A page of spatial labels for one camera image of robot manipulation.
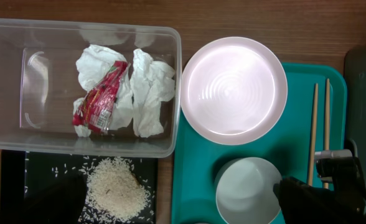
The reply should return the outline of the grey bowl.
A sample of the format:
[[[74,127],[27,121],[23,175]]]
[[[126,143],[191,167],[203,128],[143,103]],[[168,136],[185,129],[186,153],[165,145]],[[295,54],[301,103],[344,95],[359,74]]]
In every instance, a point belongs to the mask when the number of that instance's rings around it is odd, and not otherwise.
[[[280,205],[274,193],[282,176],[269,161],[246,157],[227,162],[214,181],[215,203],[225,223],[269,224]]]

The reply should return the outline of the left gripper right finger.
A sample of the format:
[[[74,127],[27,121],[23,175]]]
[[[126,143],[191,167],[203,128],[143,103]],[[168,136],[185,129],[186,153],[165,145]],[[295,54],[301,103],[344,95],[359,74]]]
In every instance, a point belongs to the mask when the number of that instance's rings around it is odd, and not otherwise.
[[[341,205],[334,199],[333,191],[311,187],[294,177],[274,184],[273,193],[286,224],[366,224],[366,213]]]

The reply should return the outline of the uncooked rice pile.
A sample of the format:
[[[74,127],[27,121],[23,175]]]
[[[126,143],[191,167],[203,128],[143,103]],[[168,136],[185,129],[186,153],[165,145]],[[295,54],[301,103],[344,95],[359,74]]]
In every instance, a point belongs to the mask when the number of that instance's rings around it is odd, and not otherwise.
[[[85,204],[77,223],[155,223],[157,160],[83,156],[79,162],[49,166],[53,179],[81,174]]]

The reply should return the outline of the white napkin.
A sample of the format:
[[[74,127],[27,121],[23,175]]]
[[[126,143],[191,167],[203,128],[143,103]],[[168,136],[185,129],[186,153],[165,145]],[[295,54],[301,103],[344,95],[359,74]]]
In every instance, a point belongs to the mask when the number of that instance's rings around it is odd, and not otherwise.
[[[123,54],[108,47],[90,45],[76,61],[78,82],[88,93],[108,72],[115,61],[128,62]],[[117,100],[108,131],[117,131],[132,125],[134,135],[148,138],[163,133],[161,105],[175,95],[175,70],[166,62],[154,60],[141,49],[133,52],[133,61],[121,79]],[[73,114],[85,97],[73,103]],[[93,131],[75,126],[80,137],[89,137]]]

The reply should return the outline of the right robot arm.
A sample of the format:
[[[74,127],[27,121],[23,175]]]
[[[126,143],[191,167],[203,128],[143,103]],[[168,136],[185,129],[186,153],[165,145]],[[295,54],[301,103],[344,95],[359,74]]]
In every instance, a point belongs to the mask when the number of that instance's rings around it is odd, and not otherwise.
[[[335,201],[357,213],[366,208],[366,185],[359,158],[348,149],[314,154],[322,183],[334,186]]]

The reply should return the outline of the large white plate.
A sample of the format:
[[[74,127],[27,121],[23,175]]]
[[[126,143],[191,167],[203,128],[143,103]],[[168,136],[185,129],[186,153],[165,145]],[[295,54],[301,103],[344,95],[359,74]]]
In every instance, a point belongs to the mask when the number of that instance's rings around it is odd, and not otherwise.
[[[199,49],[181,78],[187,122],[209,141],[235,146],[253,142],[279,121],[288,81],[279,58],[246,37],[224,37]]]

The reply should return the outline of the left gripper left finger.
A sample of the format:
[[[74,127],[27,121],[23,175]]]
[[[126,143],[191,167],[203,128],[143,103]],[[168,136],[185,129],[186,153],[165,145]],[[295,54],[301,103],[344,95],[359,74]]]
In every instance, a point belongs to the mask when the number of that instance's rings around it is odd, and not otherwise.
[[[0,210],[0,223],[77,223],[86,196],[86,178],[69,176],[20,204]]]

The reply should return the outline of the red snack wrapper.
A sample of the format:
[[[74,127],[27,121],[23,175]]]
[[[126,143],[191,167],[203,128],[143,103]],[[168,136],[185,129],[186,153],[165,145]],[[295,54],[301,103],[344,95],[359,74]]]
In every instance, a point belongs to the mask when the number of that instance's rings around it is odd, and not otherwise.
[[[128,62],[114,62],[74,112],[72,121],[74,126],[84,126],[95,133],[108,132],[121,79],[127,74],[129,66]]]

